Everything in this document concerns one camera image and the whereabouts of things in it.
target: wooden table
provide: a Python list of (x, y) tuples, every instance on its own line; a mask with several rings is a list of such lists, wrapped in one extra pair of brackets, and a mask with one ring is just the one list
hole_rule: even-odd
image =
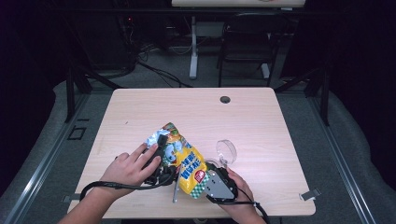
[[(224, 104), (221, 96), (231, 102)], [(217, 159), (216, 143), (233, 142), (237, 159), (230, 167), (245, 178), (269, 216), (309, 216), (312, 201), (274, 91), (269, 88), (116, 90), (109, 102), (76, 193), (98, 180), (122, 152), (134, 151), (167, 122), (206, 159)], [(117, 200), (106, 218), (227, 217), (205, 195), (194, 200), (174, 185), (135, 191)], [(72, 209), (78, 202), (73, 201)]]

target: colorful packaging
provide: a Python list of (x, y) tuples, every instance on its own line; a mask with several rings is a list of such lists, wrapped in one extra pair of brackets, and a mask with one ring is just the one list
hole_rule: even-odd
[(148, 138), (148, 147), (157, 143), (160, 134), (168, 136), (164, 147), (163, 166), (176, 166), (177, 172), (181, 172), (179, 187), (192, 198), (198, 198), (209, 180), (204, 157), (187, 142), (171, 122)]

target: cable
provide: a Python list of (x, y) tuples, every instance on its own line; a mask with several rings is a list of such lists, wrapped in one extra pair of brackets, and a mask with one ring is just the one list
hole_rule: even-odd
[(253, 206), (257, 207), (259, 211), (262, 213), (262, 219), (264, 219), (265, 223), (270, 224), (270, 218), (268, 217), (267, 213), (264, 211), (260, 203), (254, 202), (253, 200), (250, 199), (250, 197), (240, 188), (238, 188), (242, 193), (244, 193), (247, 198), (249, 199), (249, 202), (219, 202), (215, 201), (211, 197), (207, 197), (210, 202), (216, 203), (216, 204), (222, 204), (222, 205), (236, 205), (236, 204), (252, 204)]
[(143, 62), (147, 62), (149, 60), (149, 52), (156, 50), (156, 48), (154, 48), (154, 44), (146, 44), (144, 46), (142, 46), (140, 48), (140, 52), (137, 54), (137, 56), (139, 57), (139, 60), (143, 61)]
[[(183, 51), (183, 52), (178, 52), (175, 49), (182, 49), (182, 48), (188, 48), (187, 50)], [(192, 49), (192, 45), (186, 46), (186, 47), (169, 47), (169, 49), (171, 49), (175, 54), (178, 55), (183, 55), (188, 53), (191, 49)]]
[(163, 81), (166, 82), (166, 84), (169, 85), (169, 87), (172, 87), (172, 86), (164, 79), (164, 77), (166, 77), (166, 78), (168, 78), (168, 79), (170, 79), (170, 80), (175, 81), (176, 83), (178, 83), (178, 87), (179, 87), (179, 88), (181, 88), (181, 86), (185, 86), (185, 87), (192, 88), (191, 85), (186, 84), (186, 83), (180, 81), (180, 79), (178, 79), (178, 77), (176, 77), (176, 76), (174, 76), (174, 75), (172, 75), (172, 74), (170, 74), (170, 73), (168, 73), (168, 72), (165, 72), (165, 71), (163, 71), (163, 70), (161, 70), (161, 69), (158, 69), (158, 68), (151, 67), (151, 66), (149, 66), (149, 65), (147, 65), (147, 64), (145, 64), (145, 63), (137, 62), (137, 64), (140, 64), (140, 65), (142, 65), (143, 67), (147, 68), (148, 70), (151, 70), (151, 71), (157, 73), (157, 74), (163, 79)]
[(79, 195), (79, 200), (83, 200), (85, 198), (85, 195), (87, 194), (88, 190), (94, 187), (106, 187), (106, 188), (113, 188), (113, 189), (137, 189), (137, 190), (143, 190), (143, 189), (156, 189), (160, 186), (163, 186), (165, 183), (167, 183), (171, 178), (173, 178), (172, 175), (169, 175), (163, 182), (158, 183), (157, 185), (153, 186), (133, 186), (133, 185), (124, 185), (116, 182), (108, 182), (108, 181), (94, 181), (91, 184), (87, 185), (82, 191), (81, 194)]

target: small black object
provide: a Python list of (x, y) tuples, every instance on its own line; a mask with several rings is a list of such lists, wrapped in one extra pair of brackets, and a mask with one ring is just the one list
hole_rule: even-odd
[(159, 176), (159, 182), (163, 182), (163, 186), (171, 185), (176, 177), (176, 166), (164, 166), (163, 174)]
[[(168, 141), (168, 136), (160, 134), (160, 136), (158, 137), (158, 141), (157, 141), (158, 148), (155, 151), (155, 153), (151, 156), (151, 158), (148, 160), (148, 162), (146, 162), (146, 164), (143, 166), (143, 169), (146, 168), (147, 166), (149, 166), (149, 164), (152, 162), (152, 160), (154, 160), (155, 157), (160, 156), (161, 159), (163, 158), (163, 155), (165, 153), (164, 148), (166, 146), (167, 141)], [(164, 176), (161, 178), (161, 180), (165, 180), (168, 177), (168, 175), (171, 175), (171, 173), (164, 172), (164, 169), (162, 168), (162, 166), (159, 165), (157, 167), (157, 169), (154, 171), (154, 173), (152, 173), (152, 175), (150, 175), (144, 181), (144, 183), (153, 186), (157, 183), (160, 176), (162, 176), (162, 175), (167, 175), (167, 176)]]

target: metal bracket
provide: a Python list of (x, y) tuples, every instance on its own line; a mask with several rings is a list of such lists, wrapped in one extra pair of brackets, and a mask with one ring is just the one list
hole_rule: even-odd
[(232, 190), (221, 180), (215, 171), (208, 171), (210, 179), (205, 185), (204, 192), (212, 198), (233, 199)]
[(183, 169), (184, 165), (180, 164), (180, 169), (178, 170), (178, 176), (177, 176), (177, 181), (175, 183), (175, 189), (174, 189), (174, 197), (172, 202), (176, 203), (177, 202), (177, 193), (179, 191), (179, 183), (180, 183), (180, 178), (181, 178), (181, 169)]
[(79, 201), (79, 194), (72, 194), (72, 195), (64, 195), (62, 198), (63, 203), (71, 203), (72, 201), (77, 200)]
[(300, 194), (300, 199), (304, 201), (315, 200), (320, 194), (321, 193), (318, 189), (313, 189), (308, 191), (307, 193)]

